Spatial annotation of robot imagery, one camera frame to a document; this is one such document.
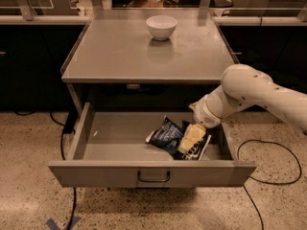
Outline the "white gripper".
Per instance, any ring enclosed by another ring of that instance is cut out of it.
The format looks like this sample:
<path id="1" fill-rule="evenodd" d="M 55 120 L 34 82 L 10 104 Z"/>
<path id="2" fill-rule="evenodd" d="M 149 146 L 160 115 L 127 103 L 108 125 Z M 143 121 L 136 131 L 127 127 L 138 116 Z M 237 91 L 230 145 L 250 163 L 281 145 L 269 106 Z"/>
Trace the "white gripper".
<path id="1" fill-rule="evenodd" d="M 186 128 L 180 141 L 178 150 L 183 154 L 187 153 L 204 137 L 207 128 L 214 128 L 221 123 L 221 119 L 209 110 L 206 97 L 191 103 L 189 108 L 193 111 L 193 118 L 196 124 L 190 124 Z"/>

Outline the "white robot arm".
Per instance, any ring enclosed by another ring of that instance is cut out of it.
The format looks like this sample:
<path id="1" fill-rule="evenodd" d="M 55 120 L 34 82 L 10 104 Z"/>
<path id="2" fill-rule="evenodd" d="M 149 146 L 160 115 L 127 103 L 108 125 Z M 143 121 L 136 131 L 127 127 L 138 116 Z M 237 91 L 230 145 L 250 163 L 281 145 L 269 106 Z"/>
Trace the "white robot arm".
<path id="1" fill-rule="evenodd" d="M 217 127 L 233 113 L 258 105 L 301 133 L 307 133 L 307 95 L 273 82 L 264 72 L 245 64 L 227 67 L 221 84 L 191 103 L 193 118 L 205 128 Z"/>

